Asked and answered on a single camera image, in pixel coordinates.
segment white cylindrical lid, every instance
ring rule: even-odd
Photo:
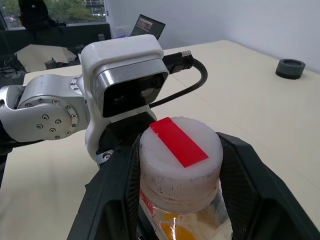
[[[219,136],[204,123],[186,117],[171,120],[208,158],[183,167],[149,127],[140,139],[141,190],[155,206],[165,211],[196,212],[206,207],[216,195],[223,148]]]

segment white wall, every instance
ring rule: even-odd
[[[320,73],[320,0],[107,0],[114,36],[139,14],[166,24],[164,49],[231,40]]]

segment red rectangle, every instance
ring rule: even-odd
[[[187,168],[209,158],[169,117],[150,124],[150,127],[183,167]]]

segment window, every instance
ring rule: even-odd
[[[104,22],[104,0],[44,0],[49,16],[66,24]],[[22,27],[19,0],[0,0],[0,11],[8,28]]]

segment desk surface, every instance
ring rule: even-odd
[[[154,108],[158,119],[184,116],[250,143],[280,176],[320,229],[320,76],[275,75],[278,60],[229,41],[166,50],[191,50],[208,70],[193,93]],[[80,66],[29,73],[77,75]],[[159,99],[195,83],[195,69],[169,77]],[[0,239],[64,240],[87,184],[98,170],[85,148],[85,131],[61,140],[14,149],[0,191]]]

